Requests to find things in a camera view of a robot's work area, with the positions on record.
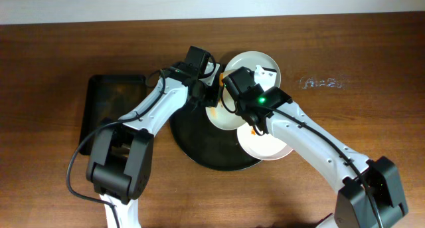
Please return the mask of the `white pink plate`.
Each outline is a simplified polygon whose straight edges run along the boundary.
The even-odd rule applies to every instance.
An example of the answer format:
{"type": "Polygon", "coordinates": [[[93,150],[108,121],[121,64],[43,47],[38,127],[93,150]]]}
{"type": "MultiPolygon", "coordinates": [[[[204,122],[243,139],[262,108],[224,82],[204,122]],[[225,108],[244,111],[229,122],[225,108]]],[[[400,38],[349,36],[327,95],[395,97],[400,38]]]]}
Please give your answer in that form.
{"type": "Polygon", "coordinates": [[[270,134],[257,135],[248,124],[239,127],[236,134],[241,148],[248,155],[259,160],[278,160],[293,151],[285,142],[270,134]]]}

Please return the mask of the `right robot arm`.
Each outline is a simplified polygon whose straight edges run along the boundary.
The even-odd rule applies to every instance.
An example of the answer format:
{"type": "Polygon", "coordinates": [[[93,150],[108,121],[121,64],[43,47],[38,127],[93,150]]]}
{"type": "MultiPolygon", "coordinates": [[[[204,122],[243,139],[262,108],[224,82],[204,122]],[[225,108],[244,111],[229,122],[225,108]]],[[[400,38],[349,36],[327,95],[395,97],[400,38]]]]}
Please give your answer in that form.
{"type": "Polygon", "coordinates": [[[264,90],[246,67],[223,80],[236,113],[255,131],[292,147],[337,193],[333,213],[318,227],[392,227],[408,214],[399,170],[383,156],[371,160],[309,118],[278,87],[264,90]]]}

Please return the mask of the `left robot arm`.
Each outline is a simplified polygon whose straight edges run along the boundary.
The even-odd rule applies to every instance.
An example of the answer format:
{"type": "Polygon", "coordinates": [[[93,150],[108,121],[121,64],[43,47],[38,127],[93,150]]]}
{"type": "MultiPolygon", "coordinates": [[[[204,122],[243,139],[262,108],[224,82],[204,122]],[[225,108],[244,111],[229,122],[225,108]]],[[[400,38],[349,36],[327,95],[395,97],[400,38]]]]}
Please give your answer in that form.
{"type": "Polygon", "coordinates": [[[89,134],[94,143],[86,178],[105,207],[108,227],[140,226],[138,199],[149,181],[154,137],[186,103],[207,104],[222,72],[213,62],[199,68],[178,62],[160,70],[157,85],[139,105],[89,134]]]}

